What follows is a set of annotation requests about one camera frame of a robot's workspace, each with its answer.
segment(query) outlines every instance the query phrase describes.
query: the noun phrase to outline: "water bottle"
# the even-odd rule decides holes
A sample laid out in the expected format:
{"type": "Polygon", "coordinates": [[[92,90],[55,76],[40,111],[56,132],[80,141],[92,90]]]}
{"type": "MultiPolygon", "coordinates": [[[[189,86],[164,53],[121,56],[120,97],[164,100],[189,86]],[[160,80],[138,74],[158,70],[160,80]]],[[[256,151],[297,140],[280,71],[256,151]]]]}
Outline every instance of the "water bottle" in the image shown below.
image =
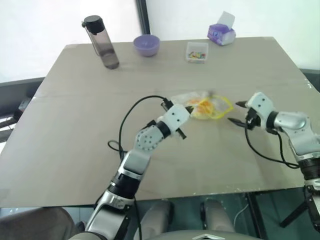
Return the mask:
{"type": "Polygon", "coordinates": [[[88,33],[96,54],[101,58],[103,65],[108,69],[116,69],[119,60],[112,46],[104,22],[100,16],[87,16],[82,27],[88,33]]]}

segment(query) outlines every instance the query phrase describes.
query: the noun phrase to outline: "white wall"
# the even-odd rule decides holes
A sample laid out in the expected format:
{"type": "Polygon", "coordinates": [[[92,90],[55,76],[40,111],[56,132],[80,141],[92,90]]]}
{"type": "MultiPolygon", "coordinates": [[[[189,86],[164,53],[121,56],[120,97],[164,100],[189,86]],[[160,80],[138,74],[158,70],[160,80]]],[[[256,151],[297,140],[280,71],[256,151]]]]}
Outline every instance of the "white wall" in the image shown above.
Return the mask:
{"type": "Polygon", "coordinates": [[[141,34],[135,0],[2,0],[0,83],[46,76],[65,45],[90,42],[81,27],[89,15],[113,42],[141,34]]]}
{"type": "Polygon", "coordinates": [[[299,68],[320,69],[320,0],[147,0],[152,34],[204,39],[223,11],[237,37],[272,36],[299,68]]]}

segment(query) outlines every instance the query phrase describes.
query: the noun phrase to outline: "beige tabletop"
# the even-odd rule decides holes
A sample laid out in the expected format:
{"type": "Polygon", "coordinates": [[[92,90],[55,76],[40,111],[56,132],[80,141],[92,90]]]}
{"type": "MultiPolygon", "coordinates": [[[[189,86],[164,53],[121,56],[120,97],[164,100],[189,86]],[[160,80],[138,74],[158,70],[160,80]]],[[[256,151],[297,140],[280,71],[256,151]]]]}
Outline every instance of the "beige tabletop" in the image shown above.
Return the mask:
{"type": "MultiPolygon", "coordinates": [[[[209,40],[205,64],[187,63],[188,41],[163,41],[154,57],[132,43],[115,43],[120,67],[109,70],[91,44],[67,45],[16,125],[0,156],[0,207],[93,204],[119,165],[107,146],[117,139],[131,105],[151,94],[172,97],[215,90],[233,103],[262,91],[279,111],[302,111],[320,132],[320,95],[270,37],[237,38],[220,47],[209,40]]],[[[128,117],[123,147],[164,113],[160,100],[141,103],[128,117]]],[[[227,117],[243,119],[235,107],[227,117]]],[[[300,170],[269,162],[248,147],[244,130],[223,118],[191,119],[185,140],[166,139],[155,150],[138,200],[300,187],[300,170]]],[[[294,162],[285,136],[284,155],[294,162]]],[[[253,145],[280,158],[276,136],[256,128],[253,145]]]]}

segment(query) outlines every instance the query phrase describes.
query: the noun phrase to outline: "white cable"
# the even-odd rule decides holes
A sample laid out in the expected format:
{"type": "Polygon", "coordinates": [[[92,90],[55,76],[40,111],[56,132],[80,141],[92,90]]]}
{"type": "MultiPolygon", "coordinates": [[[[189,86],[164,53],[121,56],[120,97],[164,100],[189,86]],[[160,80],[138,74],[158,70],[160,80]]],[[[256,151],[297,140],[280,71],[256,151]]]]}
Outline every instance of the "white cable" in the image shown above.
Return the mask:
{"type": "Polygon", "coordinates": [[[235,215],[235,217],[234,217],[234,219],[233,219],[233,227],[236,226],[236,221],[237,221],[237,218],[239,217],[239,215],[240,215],[241,213],[243,213],[243,212],[248,208],[248,206],[249,206],[249,204],[245,205],[245,207],[244,207],[243,209],[241,209],[241,210],[235,215]]]}

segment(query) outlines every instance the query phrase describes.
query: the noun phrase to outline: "plastic bag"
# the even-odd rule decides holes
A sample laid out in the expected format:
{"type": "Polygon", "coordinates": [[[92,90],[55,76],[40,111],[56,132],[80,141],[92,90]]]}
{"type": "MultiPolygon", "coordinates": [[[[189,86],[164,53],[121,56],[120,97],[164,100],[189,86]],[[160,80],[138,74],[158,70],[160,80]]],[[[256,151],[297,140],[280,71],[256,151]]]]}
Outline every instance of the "plastic bag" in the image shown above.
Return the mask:
{"type": "Polygon", "coordinates": [[[224,96],[211,92],[189,92],[171,98],[174,104],[193,106],[191,117],[201,120],[220,119],[233,108],[231,102],[224,96]]]}

